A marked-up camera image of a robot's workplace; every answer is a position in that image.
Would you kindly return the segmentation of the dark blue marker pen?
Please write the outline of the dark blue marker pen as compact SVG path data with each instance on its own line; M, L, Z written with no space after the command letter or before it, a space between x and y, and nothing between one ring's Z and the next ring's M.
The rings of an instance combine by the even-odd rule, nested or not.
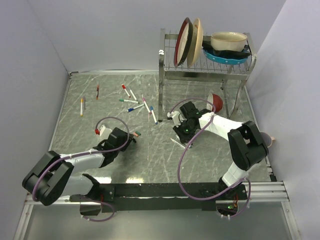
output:
M136 110L136 109L139 109L139 108L142 108L142 107L144 107L145 105L144 104L140 104L140 105L137 105L137 106L135 106L135 107L131 107L131 108L129 108L129 109L127 109L127 112L129 113L129 112L132 112L132 111L134 111L134 110Z

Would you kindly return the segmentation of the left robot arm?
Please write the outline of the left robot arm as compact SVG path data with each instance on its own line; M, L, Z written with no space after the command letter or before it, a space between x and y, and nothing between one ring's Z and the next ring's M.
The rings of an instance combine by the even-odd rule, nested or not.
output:
M103 168L111 164L119 152L124 152L130 143L136 143L133 134L104 125L95 130L101 138L97 146L79 156L58 154L50 150L46 152L32 170L22 180L22 187L32 193L39 183L35 198L44 206L53 204L59 197L82 195L86 200L93 201L100 197L100 183L91 175L76 173L89 169Z

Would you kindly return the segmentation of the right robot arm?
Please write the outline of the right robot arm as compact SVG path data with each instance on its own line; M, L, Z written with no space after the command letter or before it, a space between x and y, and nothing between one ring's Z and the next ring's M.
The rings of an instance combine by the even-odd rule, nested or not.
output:
M224 199L232 198L236 184L243 181L250 169L269 154L262 133L253 121L238 122L217 115L215 106L199 110L192 101L183 104L179 111L172 108L167 117L174 122L173 130L182 144L189 148L196 137L207 131L228 141L232 164L222 176L219 195Z

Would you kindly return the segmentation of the green capped marker pen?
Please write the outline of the green capped marker pen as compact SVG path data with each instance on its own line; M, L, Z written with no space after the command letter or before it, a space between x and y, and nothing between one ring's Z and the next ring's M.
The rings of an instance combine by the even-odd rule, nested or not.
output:
M131 103L131 104L139 104L139 101L136 100L129 100L129 99L119 99L120 102L124 102L124 103Z

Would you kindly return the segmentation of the pink marker pen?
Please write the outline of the pink marker pen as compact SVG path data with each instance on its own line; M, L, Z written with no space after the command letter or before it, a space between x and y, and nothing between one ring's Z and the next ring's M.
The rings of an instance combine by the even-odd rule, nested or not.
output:
M146 109L147 109L147 111L148 111L148 114L152 114L152 112L151 112L151 110L150 110L150 108L149 108L149 106L148 106L148 104L147 104L147 102L146 102L146 99L144 98L144 94L142 93L141 94L141 97L142 97L142 102L143 102L143 104L144 104L144 106L146 107Z

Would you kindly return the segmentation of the white marker pen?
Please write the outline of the white marker pen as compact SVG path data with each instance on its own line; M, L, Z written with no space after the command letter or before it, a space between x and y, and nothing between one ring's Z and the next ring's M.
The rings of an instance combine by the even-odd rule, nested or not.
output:
M132 97L134 98L135 101L138 101L137 97L135 96L134 92L132 91L132 89L129 87L129 91L130 94L132 95Z

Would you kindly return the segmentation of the red marker pen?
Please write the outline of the red marker pen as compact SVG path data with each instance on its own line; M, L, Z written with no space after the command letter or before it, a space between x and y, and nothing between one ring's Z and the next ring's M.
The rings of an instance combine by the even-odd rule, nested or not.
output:
M131 98L131 95L130 95L130 93L128 92L126 86L125 86L124 84L122 84L121 86L122 86L123 90L125 91L125 93L127 94L127 96L128 96L129 98Z

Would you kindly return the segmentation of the red white bowl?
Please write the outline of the red white bowl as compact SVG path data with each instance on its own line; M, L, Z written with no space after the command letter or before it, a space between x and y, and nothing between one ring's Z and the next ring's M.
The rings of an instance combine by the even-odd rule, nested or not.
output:
M219 113L223 108L223 100L222 98L214 93L210 93L207 97L207 101L210 102L214 107L210 104L206 104L206 109L211 110L214 113Z

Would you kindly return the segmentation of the steel dish rack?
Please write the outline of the steel dish rack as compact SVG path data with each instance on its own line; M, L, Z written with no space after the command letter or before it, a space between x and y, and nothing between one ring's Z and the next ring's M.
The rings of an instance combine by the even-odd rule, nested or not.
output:
M179 67L173 66L173 57L175 53L175 43L178 40L177 33L166 33L162 28L160 30L160 47L158 54L158 120L161 122L164 119L164 83L165 80L170 81L189 81L189 82L214 82L220 83L223 91L224 105L226 106L226 116L235 118L240 105L241 94L246 90L250 74L252 73L257 62L257 51L254 46L252 36L249 32L244 33L247 36L245 50L248 50L250 56L246 61L238 61L235 64L229 62L215 62L208 59L201 52L199 59L188 67L185 63ZM227 82L238 81L239 86L235 95L234 105L232 109L227 100Z

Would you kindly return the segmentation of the blue dotted dish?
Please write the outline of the blue dotted dish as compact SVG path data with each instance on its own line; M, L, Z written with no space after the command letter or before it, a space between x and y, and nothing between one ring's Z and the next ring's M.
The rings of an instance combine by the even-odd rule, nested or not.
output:
M206 52L204 49L203 49L203 52L204 52L204 55L206 56L207 59L209 59L209 60L211 60L213 62L216 62L216 63L226 64L226 65L243 64L252 55L251 54L249 57L246 57L246 58L236 58L236 59L234 59L234 58L224 58L224 57L215 56L215 55L212 55L212 54Z

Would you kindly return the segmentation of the purple pink mug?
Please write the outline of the purple pink mug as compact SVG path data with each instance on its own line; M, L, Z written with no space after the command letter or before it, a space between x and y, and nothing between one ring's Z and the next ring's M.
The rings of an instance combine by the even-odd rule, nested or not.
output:
M273 136L270 136L269 134L267 134L266 132L260 132L266 146L269 148L273 142L276 140Z

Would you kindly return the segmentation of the black square plate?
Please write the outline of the black square plate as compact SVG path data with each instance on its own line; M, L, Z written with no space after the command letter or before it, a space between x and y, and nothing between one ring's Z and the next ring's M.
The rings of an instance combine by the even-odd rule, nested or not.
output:
M233 50L215 50L209 41L202 42L202 48L217 57L227 58L227 59L242 59L247 58L251 55L250 52L247 51L233 51Z

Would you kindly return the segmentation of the red black plate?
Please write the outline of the red black plate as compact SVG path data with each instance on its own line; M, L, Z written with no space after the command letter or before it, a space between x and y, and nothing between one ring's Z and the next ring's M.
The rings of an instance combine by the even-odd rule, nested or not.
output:
M177 68L183 64L188 56L193 37L193 24L186 17L181 25L175 44L174 67Z

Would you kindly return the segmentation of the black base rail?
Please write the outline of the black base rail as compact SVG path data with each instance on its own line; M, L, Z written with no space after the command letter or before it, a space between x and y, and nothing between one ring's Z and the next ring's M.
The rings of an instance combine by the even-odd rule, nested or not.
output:
M216 201L247 200L249 193L240 184L211 200L194 200L183 193L178 183L102 183L101 193L93 198L72 195L72 203L80 203L80 212L96 216L99 211L155 211L201 209L215 211Z

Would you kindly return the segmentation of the aluminium frame rail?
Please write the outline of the aluminium frame rail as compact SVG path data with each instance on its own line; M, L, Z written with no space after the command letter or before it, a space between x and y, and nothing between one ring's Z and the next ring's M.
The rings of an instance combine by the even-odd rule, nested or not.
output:
M290 198L283 182L252 182L250 188L250 203L289 202ZM227 203L231 200L217 200L217 203ZM71 200L70 196L60 197L53 205L75 205L84 200ZM31 194L27 194L24 205L42 205L32 200Z

